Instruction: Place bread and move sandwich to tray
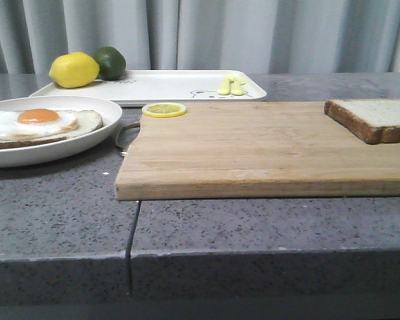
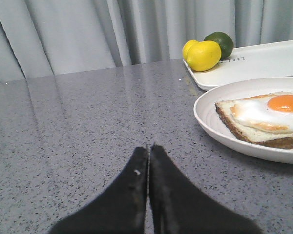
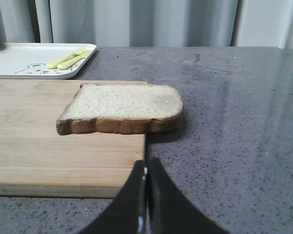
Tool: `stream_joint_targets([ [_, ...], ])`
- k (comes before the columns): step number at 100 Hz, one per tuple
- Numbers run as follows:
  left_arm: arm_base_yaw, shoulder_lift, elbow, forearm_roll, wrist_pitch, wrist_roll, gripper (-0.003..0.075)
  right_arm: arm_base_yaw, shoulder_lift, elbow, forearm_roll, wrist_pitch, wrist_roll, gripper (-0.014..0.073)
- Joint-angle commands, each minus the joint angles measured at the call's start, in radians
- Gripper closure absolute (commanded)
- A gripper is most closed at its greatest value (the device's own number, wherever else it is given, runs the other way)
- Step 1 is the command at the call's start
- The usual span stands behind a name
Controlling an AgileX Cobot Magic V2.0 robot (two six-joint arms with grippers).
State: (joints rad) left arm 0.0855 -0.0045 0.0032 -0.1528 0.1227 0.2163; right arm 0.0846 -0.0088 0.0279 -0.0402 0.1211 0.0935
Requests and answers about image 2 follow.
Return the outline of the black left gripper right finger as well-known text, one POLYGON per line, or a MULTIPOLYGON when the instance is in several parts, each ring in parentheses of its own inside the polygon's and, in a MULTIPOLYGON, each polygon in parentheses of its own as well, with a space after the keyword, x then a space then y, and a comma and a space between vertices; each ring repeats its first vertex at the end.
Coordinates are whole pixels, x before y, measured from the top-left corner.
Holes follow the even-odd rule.
POLYGON ((157 234, 259 234, 251 220, 200 191, 162 146, 150 153, 149 198, 157 234))

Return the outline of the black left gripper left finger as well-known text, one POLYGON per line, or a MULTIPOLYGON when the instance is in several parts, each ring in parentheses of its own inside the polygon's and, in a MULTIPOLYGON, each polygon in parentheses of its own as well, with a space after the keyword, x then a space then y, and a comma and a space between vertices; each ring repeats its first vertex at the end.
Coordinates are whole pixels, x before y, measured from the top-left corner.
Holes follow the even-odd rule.
POLYGON ((147 204, 148 150, 134 149, 127 165, 91 203, 64 218, 51 234, 142 234, 147 204))

